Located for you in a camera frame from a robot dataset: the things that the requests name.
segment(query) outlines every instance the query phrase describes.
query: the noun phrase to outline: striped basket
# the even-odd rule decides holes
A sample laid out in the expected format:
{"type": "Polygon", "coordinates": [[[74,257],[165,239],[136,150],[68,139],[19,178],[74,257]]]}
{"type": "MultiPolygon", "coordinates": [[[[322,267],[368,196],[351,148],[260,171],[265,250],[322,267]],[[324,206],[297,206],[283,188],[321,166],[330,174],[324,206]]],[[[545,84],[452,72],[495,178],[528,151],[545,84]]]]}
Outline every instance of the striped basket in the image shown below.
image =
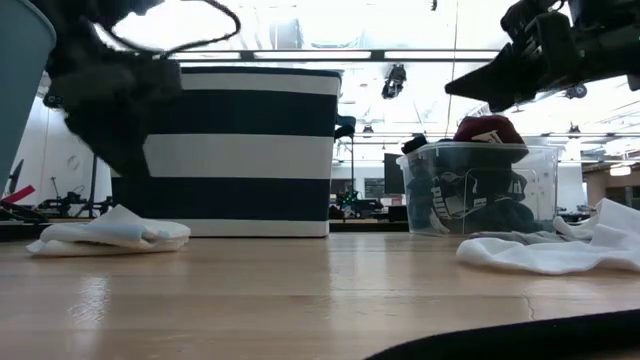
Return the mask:
{"type": "Polygon", "coordinates": [[[114,200],[194,236],[326,236],[340,83],[328,71],[183,68],[185,91],[151,121],[151,177],[112,172],[114,200]]]}

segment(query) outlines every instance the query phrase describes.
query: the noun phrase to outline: plastic bin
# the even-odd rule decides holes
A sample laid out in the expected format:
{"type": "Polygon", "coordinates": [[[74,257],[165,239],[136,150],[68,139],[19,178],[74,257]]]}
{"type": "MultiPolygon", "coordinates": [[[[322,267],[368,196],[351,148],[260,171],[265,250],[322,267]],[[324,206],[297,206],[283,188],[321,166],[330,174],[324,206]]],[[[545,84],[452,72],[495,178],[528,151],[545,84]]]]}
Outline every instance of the plastic bin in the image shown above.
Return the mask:
{"type": "Polygon", "coordinates": [[[0,0],[0,189],[11,171],[56,33],[27,0],[0,0]]]}
{"type": "Polygon", "coordinates": [[[555,147],[440,142],[396,162],[412,233],[553,230],[555,147]]]}
{"type": "Polygon", "coordinates": [[[183,93],[154,109],[150,178],[112,172],[114,201],[203,237],[323,237],[340,75],[183,68],[183,93]]]}

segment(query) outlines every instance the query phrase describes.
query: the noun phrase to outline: blue bucket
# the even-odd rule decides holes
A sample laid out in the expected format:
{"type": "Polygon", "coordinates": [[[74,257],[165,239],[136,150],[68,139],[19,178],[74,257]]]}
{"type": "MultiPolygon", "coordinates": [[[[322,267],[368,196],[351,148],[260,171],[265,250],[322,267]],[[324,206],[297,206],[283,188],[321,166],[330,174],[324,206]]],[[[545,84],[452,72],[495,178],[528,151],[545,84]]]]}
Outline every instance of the blue bucket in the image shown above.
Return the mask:
{"type": "Polygon", "coordinates": [[[56,33],[27,0],[0,0],[0,193],[18,152],[56,33]]]}

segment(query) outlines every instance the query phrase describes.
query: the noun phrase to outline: crumpled white fabric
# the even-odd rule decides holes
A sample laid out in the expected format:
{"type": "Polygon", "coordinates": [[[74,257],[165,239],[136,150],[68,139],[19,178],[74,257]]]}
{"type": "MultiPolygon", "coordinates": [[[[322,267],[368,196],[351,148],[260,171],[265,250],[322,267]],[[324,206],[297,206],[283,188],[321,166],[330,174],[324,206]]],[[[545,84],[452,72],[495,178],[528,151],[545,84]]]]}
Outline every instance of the crumpled white fabric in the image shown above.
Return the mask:
{"type": "Polygon", "coordinates": [[[598,215],[580,226],[567,225],[561,218],[554,220],[556,230],[575,241],[523,245],[475,238],[460,244],[456,257],[473,265],[547,275],[595,267],[640,271],[640,211],[608,199],[598,203],[596,209],[598,215]]]}
{"type": "Polygon", "coordinates": [[[27,246],[37,256],[95,256],[177,251],[189,241],[191,229],[170,222],[143,219],[118,205],[88,224],[54,224],[27,246]]]}

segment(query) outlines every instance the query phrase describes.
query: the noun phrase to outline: desk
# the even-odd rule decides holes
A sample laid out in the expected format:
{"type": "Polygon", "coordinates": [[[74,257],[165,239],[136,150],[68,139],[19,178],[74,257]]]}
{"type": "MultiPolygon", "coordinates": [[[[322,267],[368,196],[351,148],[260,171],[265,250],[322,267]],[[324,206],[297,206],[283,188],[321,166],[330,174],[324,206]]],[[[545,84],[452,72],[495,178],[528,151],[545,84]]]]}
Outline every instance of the desk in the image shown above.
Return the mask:
{"type": "Polygon", "coordinates": [[[635,274],[471,268],[455,262],[460,241],[195,239],[177,254],[40,260],[2,243],[0,353],[351,360],[436,333],[640,308],[635,274]]]}

